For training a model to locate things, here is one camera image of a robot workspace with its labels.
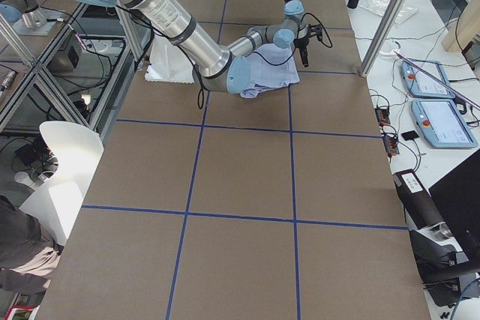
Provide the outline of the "light blue striped shirt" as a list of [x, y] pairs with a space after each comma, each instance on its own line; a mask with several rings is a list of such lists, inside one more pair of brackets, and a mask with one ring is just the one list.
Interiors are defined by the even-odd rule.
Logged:
[[250, 62], [250, 82], [240, 93], [243, 98], [255, 98], [265, 91], [286, 88], [300, 82], [296, 63], [290, 48], [274, 44], [262, 45], [247, 56]]

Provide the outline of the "grabber stick green tip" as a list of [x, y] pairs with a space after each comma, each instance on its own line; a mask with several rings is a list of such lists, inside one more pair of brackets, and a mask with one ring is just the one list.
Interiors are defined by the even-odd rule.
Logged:
[[400, 50], [398, 46], [389, 52], [380, 51], [379, 54], [400, 61], [400, 74], [408, 95], [424, 99], [457, 99], [459, 104], [465, 106], [469, 104], [472, 108], [479, 109], [479, 103], [451, 87], [451, 81], [446, 76], [441, 63], [407, 58], [401, 54]]

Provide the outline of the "upper blue teach pendant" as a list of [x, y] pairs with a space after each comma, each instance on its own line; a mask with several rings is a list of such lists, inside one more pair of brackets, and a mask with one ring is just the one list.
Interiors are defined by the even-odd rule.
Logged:
[[427, 99], [453, 100], [455, 98], [455, 95], [445, 87], [445, 84], [450, 85], [450, 82], [443, 66], [438, 61], [412, 59], [412, 63], [423, 69], [424, 72], [405, 61], [401, 62], [400, 72], [411, 96]]

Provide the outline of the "blue teach pendant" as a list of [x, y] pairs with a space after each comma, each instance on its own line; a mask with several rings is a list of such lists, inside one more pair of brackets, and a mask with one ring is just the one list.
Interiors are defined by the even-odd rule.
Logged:
[[424, 72], [405, 61], [401, 62], [400, 72], [411, 96], [427, 99], [453, 100], [455, 98], [455, 95], [445, 87], [445, 84], [450, 85], [450, 82], [443, 66], [438, 61], [412, 59], [412, 63], [423, 69]]
[[478, 142], [449, 99], [415, 99], [411, 102], [415, 123], [433, 148], [475, 148]]

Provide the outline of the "lower blue teach pendant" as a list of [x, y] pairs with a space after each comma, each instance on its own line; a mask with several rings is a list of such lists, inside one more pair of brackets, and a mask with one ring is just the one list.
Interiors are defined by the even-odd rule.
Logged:
[[433, 148], [475, 148], [478, 142], [449, 99], [415, 99], [411, 102], [415, 123]]

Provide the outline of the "white plastic chair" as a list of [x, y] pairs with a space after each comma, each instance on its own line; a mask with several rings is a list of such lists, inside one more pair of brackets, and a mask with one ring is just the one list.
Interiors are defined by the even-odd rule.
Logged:
[[64, 246], [103, 153], [99, 135], [80, 124], [45, 121], [40, 134], [58, 161], [54, 174], [36, 189], [20, 209], [36, 217]]

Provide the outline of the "standing person white shirt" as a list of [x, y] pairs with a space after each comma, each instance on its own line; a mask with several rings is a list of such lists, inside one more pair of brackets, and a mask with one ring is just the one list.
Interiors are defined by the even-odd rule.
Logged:
[[1, 197], [1, 289], [35, 295], [45, 292], [62, 248], [36, 217]]

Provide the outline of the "aluminium frame post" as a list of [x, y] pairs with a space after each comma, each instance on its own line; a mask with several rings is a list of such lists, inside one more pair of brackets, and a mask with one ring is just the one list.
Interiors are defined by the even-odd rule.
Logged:
[[404, 2], [405, 0], [390, 0], [388, 3], [385, 13], [361, 63], [361, 67], [358, 70], [359, 76], [366, 77], [369, 74]]

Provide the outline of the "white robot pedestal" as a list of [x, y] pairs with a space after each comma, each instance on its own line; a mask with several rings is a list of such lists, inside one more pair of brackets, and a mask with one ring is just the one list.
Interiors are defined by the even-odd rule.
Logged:
[[193, 84], [193, 66], [177, 46], [173, 46], [166, 38], [155, 35], [145, 80]]

